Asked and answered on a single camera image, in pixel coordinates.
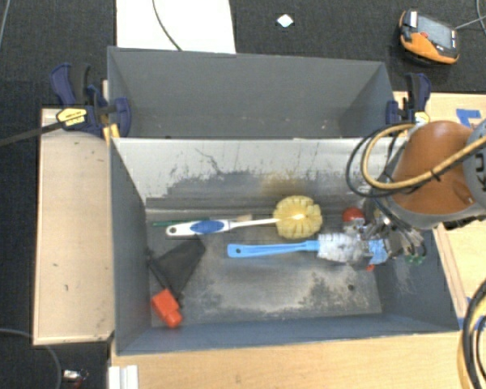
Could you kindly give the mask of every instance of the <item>white bristles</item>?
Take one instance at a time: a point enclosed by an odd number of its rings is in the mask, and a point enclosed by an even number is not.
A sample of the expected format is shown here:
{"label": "white bristles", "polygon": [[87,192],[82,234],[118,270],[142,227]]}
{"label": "white bristles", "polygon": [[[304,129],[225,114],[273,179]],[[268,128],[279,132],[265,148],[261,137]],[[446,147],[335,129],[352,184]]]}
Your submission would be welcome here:
{"label": "white bristles", "polygon": [[363,255],[360,241],[345,233],[324,233],[318,235],[319,250],[317,256],[338,263],[359,260]]}

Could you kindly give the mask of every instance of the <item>blue handle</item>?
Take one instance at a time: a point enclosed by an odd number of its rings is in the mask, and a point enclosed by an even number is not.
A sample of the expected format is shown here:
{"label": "blue handle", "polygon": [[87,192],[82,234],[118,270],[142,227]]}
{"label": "blue handle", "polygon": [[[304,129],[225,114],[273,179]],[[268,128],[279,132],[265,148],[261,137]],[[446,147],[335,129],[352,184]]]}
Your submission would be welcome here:
{"label": "blue handle", "polygon": [[305,241],[301,243],[279,243],[274,245],[240,245],[231,243],[227,246],[230,258],[250,258],[254,256],[287,254],[298,250],[318,251],[319,241]]}
{"label": "blue handle", "polygon": [[200,220],[199,222],[192,224],[190,229],[195,233],[205,235],[207,233],[219,232],[224,227],[225,223],[223,223],[221,220]]}

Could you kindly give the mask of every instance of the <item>white brush handle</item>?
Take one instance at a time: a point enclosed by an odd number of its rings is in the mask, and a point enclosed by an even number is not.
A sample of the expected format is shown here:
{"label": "white brush handle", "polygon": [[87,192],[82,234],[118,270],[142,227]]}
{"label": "white brush handle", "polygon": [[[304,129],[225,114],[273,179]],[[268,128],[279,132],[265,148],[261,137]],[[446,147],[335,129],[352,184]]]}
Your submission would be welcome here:
{"label": "white brush handle", "polygon": [[242,226],[255,226],[258,224],[274,224],[279,219],[260,219],[234,222],[231,220],[197,220],[183,224],[172,224],[165,230],[170,237],[192,237],[194,235],[206,235],[208,233],[227,232]]}

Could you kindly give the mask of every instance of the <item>orange cap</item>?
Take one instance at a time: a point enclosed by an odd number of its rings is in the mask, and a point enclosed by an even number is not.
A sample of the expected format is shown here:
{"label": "orange cap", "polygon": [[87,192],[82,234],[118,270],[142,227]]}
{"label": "orange cap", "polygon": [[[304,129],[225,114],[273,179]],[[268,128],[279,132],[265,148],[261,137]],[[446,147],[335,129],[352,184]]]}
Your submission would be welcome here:
{"label": "orange cap", "polygon": [[151,307],[156,315],[170,328],[177,327],[181,321],[180,306],[168,289],[160,291],[151,299]]}

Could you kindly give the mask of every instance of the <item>blue clamp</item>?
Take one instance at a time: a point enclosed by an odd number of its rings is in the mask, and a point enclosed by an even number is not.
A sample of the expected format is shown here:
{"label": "blue clamp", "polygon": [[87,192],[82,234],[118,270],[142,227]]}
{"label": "blue clamp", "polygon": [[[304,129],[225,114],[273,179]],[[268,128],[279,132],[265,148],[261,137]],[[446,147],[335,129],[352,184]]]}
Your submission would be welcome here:
{"label": "blue clamp", "polygon": [[398,102],[390,100],[386,109],[386,124],[414,122],[418,111],[424,111],[430,99],[432,84],[425,74],[405,74],[408,98],[403,98],[403,109]]}
{"label": "blue clamp", "polygon": [[58,97],[60,106],[63,108],[78,106],[87,110],[83,123],[63,128],[102,137],[106,124],[101,122],[100,117],[108,115],[110,122],[117,123],[120,136],[126,137],[131,127],[131,109],[127,98],[116,98],[113,105],[109,105],[96,87],[87,85],[89,71],[90,65],[87,64],[72,67],[70,63],[63,63],[50,72],[50,84]]}

